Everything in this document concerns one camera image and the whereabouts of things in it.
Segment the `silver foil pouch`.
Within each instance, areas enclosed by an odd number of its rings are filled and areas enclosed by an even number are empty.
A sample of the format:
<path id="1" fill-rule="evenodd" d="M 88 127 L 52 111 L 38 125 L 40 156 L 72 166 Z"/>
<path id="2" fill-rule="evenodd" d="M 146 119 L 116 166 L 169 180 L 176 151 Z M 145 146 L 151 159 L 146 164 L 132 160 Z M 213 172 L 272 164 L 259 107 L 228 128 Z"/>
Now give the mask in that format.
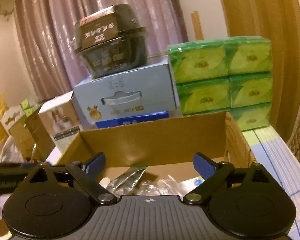
<path id="1" fill-rule="evenodd" d="M 119 198 L 122 195 L 132 194 L 138 185 L 147 166 L 130 167 L 126 172 L 112 180 L 106 187 L 107 191 Z"/>

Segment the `clear plastic wire holder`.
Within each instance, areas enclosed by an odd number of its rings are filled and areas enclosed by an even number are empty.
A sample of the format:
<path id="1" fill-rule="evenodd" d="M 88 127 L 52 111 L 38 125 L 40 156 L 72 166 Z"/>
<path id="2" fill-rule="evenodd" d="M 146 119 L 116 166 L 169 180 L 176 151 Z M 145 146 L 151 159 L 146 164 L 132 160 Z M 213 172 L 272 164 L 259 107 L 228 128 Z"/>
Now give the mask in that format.
<path id="1" fill-rule="evenodd" d="M 187 193 L 186 187 L 181 182 L 177 182 L 172 176 L 159 179 L 157 182 L 144 181 L 136 191 L 137 196 L 179 195 L 183 197 Z"/>

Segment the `large cardboard sorting box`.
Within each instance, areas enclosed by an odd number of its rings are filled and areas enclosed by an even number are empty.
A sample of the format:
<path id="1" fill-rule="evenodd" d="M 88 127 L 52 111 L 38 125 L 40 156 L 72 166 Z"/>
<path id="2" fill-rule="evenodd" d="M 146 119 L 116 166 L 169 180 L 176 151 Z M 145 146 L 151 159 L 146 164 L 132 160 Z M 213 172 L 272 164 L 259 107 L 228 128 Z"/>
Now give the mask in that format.
<path id="1" fill-rule="evenodd" d="M 232 115 L 218 112 L 79 132 L 58 166 L 47 167 L 45 191 L 62 198 L 76 194 L 77 190 L 60 185 L 61 180 L 77 183 L 66 165 L 73 161 L 85 163 L 99 152 L 106 156 L 106 165 L 98 177 L 113 176 L 125 167 L 146 165 L 151 175 L 171 171 L 177 178 L 186 179 L 197 173 L 193 166 L 196 153 L 216 163 L 229 162 L 235 170 L 217 191 L 233 184 L 252 185 L 258 170 Z"/>

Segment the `brown cardboard carton left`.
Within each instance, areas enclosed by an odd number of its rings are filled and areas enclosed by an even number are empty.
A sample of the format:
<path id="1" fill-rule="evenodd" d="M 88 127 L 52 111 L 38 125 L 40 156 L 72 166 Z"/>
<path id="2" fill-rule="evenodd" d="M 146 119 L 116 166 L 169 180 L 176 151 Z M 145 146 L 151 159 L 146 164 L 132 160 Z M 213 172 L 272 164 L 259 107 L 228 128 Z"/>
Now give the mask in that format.
<path id="1" fill-rule="evenodd" d="M 10 135 L 15 140 L 16 146 L 24 159 L 44 161 L 55 144 L 47 133 L 36 109 L 30 116 L 23 115 L 9 129 Z"/>

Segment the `white cutout card box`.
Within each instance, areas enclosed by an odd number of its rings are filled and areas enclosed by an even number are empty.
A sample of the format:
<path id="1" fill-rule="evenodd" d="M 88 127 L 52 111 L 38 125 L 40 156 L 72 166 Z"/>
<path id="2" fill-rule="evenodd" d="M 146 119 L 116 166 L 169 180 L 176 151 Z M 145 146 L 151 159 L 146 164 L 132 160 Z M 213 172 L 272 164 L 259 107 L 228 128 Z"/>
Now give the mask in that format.
<path id="1" fill-rule="evenodd" d="M 24 121 L 25 113 L 21 107 L 21 105 L 10 107 L 0 119 L 0 123 L 3 128 L 10 135 L 9 130 L 18 122 Z"/>

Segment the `checked tablecloth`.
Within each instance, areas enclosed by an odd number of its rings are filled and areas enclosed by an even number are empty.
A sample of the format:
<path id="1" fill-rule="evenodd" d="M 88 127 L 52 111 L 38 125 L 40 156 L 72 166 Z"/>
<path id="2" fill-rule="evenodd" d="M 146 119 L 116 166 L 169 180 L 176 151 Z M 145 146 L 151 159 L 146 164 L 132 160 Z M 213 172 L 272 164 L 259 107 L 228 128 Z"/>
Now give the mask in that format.
<path id="1" fill-rule="evenodd" d="M 243 132 L 257 162 L 277 180 L 296 206 L 296 219 L 289 232 L 300 239 L 300 163 L 271 126 Z"/>

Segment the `white humidifier product box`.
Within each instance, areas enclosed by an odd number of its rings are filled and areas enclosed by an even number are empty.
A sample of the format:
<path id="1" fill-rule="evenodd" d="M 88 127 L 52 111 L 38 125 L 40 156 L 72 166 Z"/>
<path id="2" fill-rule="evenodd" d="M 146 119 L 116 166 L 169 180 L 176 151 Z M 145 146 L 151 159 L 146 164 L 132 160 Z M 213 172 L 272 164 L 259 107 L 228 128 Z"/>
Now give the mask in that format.
<path id="1" fill-rule="evenodd" d="M 64 153 L 76 134 L 83 130 L 73 104 L 73 91 L 42 104 L 39 117 L 61 153 Z"/>

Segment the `dark blue flat box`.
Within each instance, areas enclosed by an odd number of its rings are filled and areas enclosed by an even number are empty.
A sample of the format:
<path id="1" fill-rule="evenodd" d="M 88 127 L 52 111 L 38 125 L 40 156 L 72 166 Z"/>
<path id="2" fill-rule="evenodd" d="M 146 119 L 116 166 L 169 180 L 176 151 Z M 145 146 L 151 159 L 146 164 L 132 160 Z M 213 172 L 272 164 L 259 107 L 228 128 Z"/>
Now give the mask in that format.
<path id="1" fill-rule="evenodd" d="M 148 121 L 156 121 L 160 119 L 169 118 L 169 112 L 157 112 L 145 115 L 135 115 L 135 116 L 128 116 L 124 118 L 117 118 L 111 119 L 106 121 L 98 121 L 96 122 L 97 128 L 108 128 L 108 127 L 116 127 L 116 126 L 123 126 L 123 125 L 130 125 L 130 124 L 138 124 L 141 122 L 148 122 Z"/>

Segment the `green tissue pack bundle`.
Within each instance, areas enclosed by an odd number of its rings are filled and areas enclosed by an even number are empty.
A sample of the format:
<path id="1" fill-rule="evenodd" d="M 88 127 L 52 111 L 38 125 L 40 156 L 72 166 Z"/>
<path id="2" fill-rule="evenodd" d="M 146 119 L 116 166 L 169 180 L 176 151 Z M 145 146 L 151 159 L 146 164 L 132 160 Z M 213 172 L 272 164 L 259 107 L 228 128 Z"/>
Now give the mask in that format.
<path id="1" fill-rule="evenodd" d="M 168 47 L 183 115 L 227 111 L 243 131 L 269 126 L 273 99 L 271 41 L 260 36 Z"/>

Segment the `light blue milk carton box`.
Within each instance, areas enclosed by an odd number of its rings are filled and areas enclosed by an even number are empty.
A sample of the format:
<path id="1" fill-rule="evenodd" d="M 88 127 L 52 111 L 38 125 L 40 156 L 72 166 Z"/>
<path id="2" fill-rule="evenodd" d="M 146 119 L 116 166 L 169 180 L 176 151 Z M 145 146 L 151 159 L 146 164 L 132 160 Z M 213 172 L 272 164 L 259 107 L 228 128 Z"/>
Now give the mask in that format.
<path id="1" fill-rule="evenodd" d="M 177 109 L 167 60 L 88 77 L 74 87 L 74 96 L 90 124 Z"/>

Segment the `black instant meal bowl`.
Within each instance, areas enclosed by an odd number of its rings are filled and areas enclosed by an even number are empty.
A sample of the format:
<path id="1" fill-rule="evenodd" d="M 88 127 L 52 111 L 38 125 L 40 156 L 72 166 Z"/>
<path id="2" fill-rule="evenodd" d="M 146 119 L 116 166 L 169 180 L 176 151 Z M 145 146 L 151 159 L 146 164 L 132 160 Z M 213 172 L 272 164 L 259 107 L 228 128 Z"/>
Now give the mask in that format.
<path id="1" fill-rule="evenodd" d="M 112 5 L 75 24 L 74 52 L 94 77 L 147 64 L 146 28 L 127 4 Z"/>

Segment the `pink curtain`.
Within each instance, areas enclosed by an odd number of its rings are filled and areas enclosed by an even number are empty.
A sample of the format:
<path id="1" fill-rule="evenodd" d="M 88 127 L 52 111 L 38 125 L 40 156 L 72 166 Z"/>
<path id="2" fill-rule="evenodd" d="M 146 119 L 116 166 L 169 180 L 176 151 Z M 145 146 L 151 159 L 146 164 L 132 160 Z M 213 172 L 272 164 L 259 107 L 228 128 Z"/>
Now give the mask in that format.
<path id="1" fill-rule="evenodd" d="M 97 56 L 96 47 L 111 39 L 142 35 L 151 56 L 187 40 L 179 0 L 14 0 L 14 10 L 21 52 L 40 100 L 71 91 L 92 70 L 106 75 L 142 61 L 133 41 Z"/>

